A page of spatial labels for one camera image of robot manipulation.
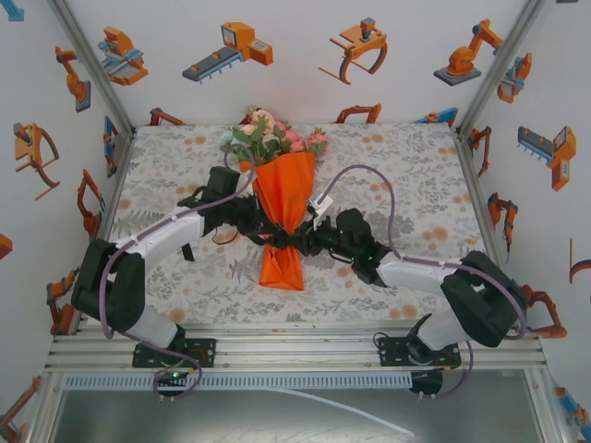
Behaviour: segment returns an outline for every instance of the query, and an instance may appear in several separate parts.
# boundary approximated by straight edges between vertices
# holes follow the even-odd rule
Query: aluminum frame
[[[74,48],[90,71],[101,94],[107,100],[116,119],[128,134],[132,125],[121,103],[115,96],[110,82],[105,78],[82,30],[67,7],[66,0],[47,0],[60,25],[72,40]],[[499,56],[493,63],[483,87],[479,90],[465,115],[460,137],[455,140],[464,177],[474,202],[476,218],[486,249],[497,264],[498,248],[492,235],[486,203],[478,185],[467,134],[480,112],[501,81],[506,66],[514,56],[542,6],[547,0],[528,0],[520,17],[515,21]],[[117,201],[123,188],[131,157],[131,143],[124,146],[124,157],[119,165],[112,201]],[[108,237],[115,217],[116,205],[111,205],[99,236]],[[377,331],[392,336],[404,336],[414,325],[413,321],[374,321],[356,323],[319,324],[233,324],[233,325],[184,325],[189,338],[212,337],[217,339],[216,366],[208,372],[300,372],[302,374],[327,371],[383,371],[371,338]],[[30,428],[23,441],[49,442],[55,423],[59,420],[67,375],[73,372],[141,372],[132,368],[131,356],[135,343],[116,336],[107,341],[101,329],[89,325],[78,314],[72,322],[70,336],[56,337],[43,374],[42,390],[36,396]],[[463,360],[465,345],[460,345]],[[499,348],[490,349],[475,345],[475,370],[523,369],[529,386],[533,412],[539,422],[539,434],[546,442],[568,441],[566,424],[560,417],[560,405],[552,398],[553,383],[549,376],[540,340],[526,334],[522,341],[504,341]],[[393,367],[391,371],[406,368]]]

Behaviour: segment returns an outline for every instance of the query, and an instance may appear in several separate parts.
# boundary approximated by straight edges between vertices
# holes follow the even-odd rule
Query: white wall
[[[591,271],[580,271],[569,284],[569,238],[574,240],[574,262],[591,258],[589,17],[589,2],[549,2],[518,54],[533,54],[525,89],[513,104],[491,99],[476,126],[492,128],[490,166],[480,179],[485,196],[498,191],[519,207],[511,273],[521,284],[546,291],[554,299],[569,334],[562,340],[544,340],[544,350],[558,383],[587,409],[591,408]],[[564,126],[573,129],[577,152],[571,160],[570,183],[560,191],[552,190],[545,162],[517,148],[519,126],[550,140]],[[477,168],[481,162],[482,152],[477,151]],[[500,226],[497,231],[500,237]],[[531,313],[528,322],[548,324],[548,316],[541,312]]]
[[[107,204],[115,183],[115,177],[106,178],[103,157],[106,105],[93,88],[90,109],[76,113],[66,71],[54,52],[56,45],[69,50],[71,44],[47,2],[21,1],[18,6],[25,9],[22,22],[8,22],[4,10],[0,14],[0,233],[14,243],[0,261],[0,413],[45,363],[52,340],[45,285],[78,266],[88,244],[76,205],[82,168],[93,176]],[[81,79],[89,79],[81,63],[72,65]],[[41,178],[31,168],[15,172],[24,162],[15,161],[16,122],[43,127],[59,151],[60,159],[46,172],[61,183],[38,201],[35,197],[46,188]],[[49,160],[47,145],[42,143],[41,149]],[[96,198],[87,195],[85,201],[90,210],[99,210]]]
[[[381,122],[413,121],[453,106],[461,113],[484,74],[450,87],[433,77],[433,71],[446,66],[452,51],[470,42],[472,27],[484,18],[506,37],[524,1],[251,0],[206,5],[191,0],[165,4],[68,0],[68,4],[92,44],[103,39],[106,26],[113,26],[145,54],[147,77],[131,86],[114,84],[133,125],[142,126],[157,106],[196,124],[237,123],[252,104],[293,122],[330,122],[343,108],[376,102],[383,104]],[[350,86],[320,72],[318,66],[338,72],[341,64],[343,50],[329,42],[330,37],[337,38],[366,17],[374,18],[388,34],[389,52],[380,70],[371,76],[350,66]],[[185,69],[223,46],[220,26],[225,21],[252,26],[258,38],[272,45],[274,63],[263,66],[250,60],[226,68],[202,85],[183,78]],[[103,59],[98,48],[96,54]],[[476,67],[486,73],[493,58],[492,48],[484,44]]]

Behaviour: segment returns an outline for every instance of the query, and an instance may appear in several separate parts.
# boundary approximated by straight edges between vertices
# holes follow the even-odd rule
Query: artificial flower
[[[255,111],[254,113],[252,113],[252,115],[250,117],[250,122],[253,125],[258,125],[259,120],[261,118],[265,119],[265,131],[264,131],[265,134],[272,133],[273,128],[275,126],[275,119],[273,118],[271,113],[269,113],[268,111],[265,111],[264,109],[259,109],[259,110]]]
[[[299,141],[299,134],[297,134],[293,129],[289,129],[285,131],[285,138],[287,138],[292,143]]]
[[[277,140],[277,141],[279,141],[279,138],[276,137],[274,134],[265,134],[262,137],[262,142],[263,143],[267,143],[268,141],[271,141],[271,140]]]
[[[329,140],[328,138],[321,133],[314,133],[312,135],[310,135],[310,137],[308,138],[308,140],[306,140],[306,146],[310,147],[312,146],[314,143],[322,143],[323,141],[326,141],[326,143],[328,144]]]
[[[290,152],[302,152],[306,149],[306,145],[302,140],[294,141],[291,145],[289,145]]]
[[[244,125],[240,128],[242,132],[244,132],[247,136],[252,134],[254,130],[257,128],[256,125]]]
[[[233,139],[234,139],[234,133],[230,129],[228,129],[227,131],[224,131],[220,135],[220,139],[218,140],[218,145],[225,146],[229,143],[232,143]]]

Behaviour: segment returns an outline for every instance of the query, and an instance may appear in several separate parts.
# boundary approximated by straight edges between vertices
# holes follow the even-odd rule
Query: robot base
[[[86,86],[86,97],[84,97],[84,100],[82,102],[76,101],[76,112],[77,113],[81,113],[85,109],[90,108],[90,82],[85,81],[84,85]]]
[[[465,76],[450,76],[447,73],[447,66],[439,69],[433,73],[435,77],[439,80],[447,83],[450,86],[459,85],[460,83],[464,83],[465,81],[471,80],[472,78],[480,77],[482,73],[477,70],[476,68],[472,69],[472,72],[466,74]]]
[[[185,349],[183,354],[193,357],[199,362],[201,367],[213,367],[215,360],[215,339],[185,339]],[[152,349],[139,344],[133,352],[132,367],[162,368],[175,365],[178,359],[164,353],[157,353]],[[187,360],[183,361],[178,367],[192,367]]]
[[[439,366],[455,369],[462,363],[457,344],[450,344],[440,351],[433,351],[432,360],[418,362],[408,353],[406,337],[380,337],[376,340],[380,347],[380,364],[382,367],[420,367]]]

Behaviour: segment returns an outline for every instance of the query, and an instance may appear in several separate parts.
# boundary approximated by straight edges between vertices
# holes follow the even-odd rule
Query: orange wrapping paper
[[[314,186],[316,155],[311,152],[284,154],[262,166],[256,166],[253,189],[265,213],[288,233],[294,233],[306,213],[306,205]],[[240,162],[240,169],[250,169],[249,162]],[[259,284],[277,289],[304,290],[302,265],[297,249],[277,249],[265,245]]]

